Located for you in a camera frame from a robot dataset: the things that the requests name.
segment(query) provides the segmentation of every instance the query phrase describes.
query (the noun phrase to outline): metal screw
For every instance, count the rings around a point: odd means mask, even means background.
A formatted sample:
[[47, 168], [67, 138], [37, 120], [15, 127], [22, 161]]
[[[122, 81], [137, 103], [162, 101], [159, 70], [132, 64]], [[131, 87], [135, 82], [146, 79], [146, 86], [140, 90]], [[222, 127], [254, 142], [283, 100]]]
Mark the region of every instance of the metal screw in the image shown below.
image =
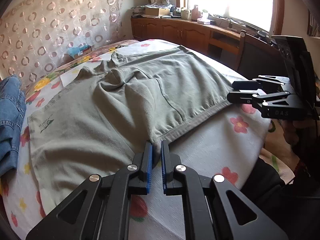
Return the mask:
[[177, 171], [185, 171], [187, 168], [184, 165], [177, 165], [176, 170]]
[[136, 171], [138, 169], [138, 166], [135, 164], [130, 164], [128, 165], [128, 170], [129, 171]]
[[99, 178], [99, 175], [98, 174], [93, 174], [90, 176], [89, 180], [92, 181], [92, 182], [95, 182], [95, 181], [98, 181], [100, 178]]
[[224, 182], [224, 177], [223, 177], [222, 175], [220, 175], [220, 174], [215, 175], [215, 176], [213, 177], [213, 179], [214, 179], [216, 182], [219, 182], [219, 183]]

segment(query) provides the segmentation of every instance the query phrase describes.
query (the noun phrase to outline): folded denim jeans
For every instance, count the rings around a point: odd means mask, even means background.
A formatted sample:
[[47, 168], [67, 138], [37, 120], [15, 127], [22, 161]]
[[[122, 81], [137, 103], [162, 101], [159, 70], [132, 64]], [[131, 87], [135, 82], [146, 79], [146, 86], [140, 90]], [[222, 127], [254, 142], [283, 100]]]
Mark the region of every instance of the folded denim jeans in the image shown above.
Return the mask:
[[0, 82], [0, 176], [16, 169], [20, 133], [26, 112], [25, 93], [16, 75]]

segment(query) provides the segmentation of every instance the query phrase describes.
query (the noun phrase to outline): window frame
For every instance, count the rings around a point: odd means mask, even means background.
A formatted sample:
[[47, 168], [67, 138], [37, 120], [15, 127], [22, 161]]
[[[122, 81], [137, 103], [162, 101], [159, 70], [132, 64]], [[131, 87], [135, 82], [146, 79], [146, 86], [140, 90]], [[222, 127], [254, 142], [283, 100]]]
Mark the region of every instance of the window frame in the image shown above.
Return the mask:
[[[176, 0], [177, 7], [187, 7], [188, 0]], [[281, 35], [284, 19], [284, 0], [273, 0], [269, 35]]]

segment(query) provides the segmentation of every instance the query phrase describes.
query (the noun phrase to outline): patterned wallpaper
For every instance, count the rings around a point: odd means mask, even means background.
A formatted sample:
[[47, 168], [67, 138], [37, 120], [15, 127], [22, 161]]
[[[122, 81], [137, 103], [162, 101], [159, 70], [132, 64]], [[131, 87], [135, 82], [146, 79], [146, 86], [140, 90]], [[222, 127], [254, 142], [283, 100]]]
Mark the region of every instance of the patterned wallpaper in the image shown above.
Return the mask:
[[121, 37], [122, 0], [25, 0], [0, 19], [0, 74], [27, 89], [61, 65], [70, 48]]

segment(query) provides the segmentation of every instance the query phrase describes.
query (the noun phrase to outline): bed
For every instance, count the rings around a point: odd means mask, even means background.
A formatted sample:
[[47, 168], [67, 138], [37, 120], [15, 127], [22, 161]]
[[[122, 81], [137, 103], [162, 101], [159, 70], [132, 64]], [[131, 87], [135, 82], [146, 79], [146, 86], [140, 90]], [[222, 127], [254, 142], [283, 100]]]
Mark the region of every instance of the bed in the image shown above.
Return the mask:
[[[28, 232], [43, 218], [37, 180], [30, 163], [30, 135], [27, 117], [44, 107], [78, 75], [83, 66], [95, 68], [102, 60], [110, 60], [113, 51], [132, 55], [175, 48], [176, 44], [162, 40], [123, 41], [96, 50], [76, 61], [59, 67], [44, 77], [27, 93], [27, 111], [20, 137], [17, 171], [1, 178], [1, 195], [5, 212], [14, 232], [24, 240]], [[244, 80], [235, 71], [200, 53], [194, 53], [219, 71], [230, 82]], [[253, 168], [270, 124], [250, 105], [232, 105], [172, 142], [172, 153], [180, 155], [182, 163], [199, 174], [223, 174], [241, 188]], [[167, 197], [162, 191], [161, 163], [154, 168], [151, 192], [133, 196], [130, 210], [129, 239], [184, 239], [182, 201]]]

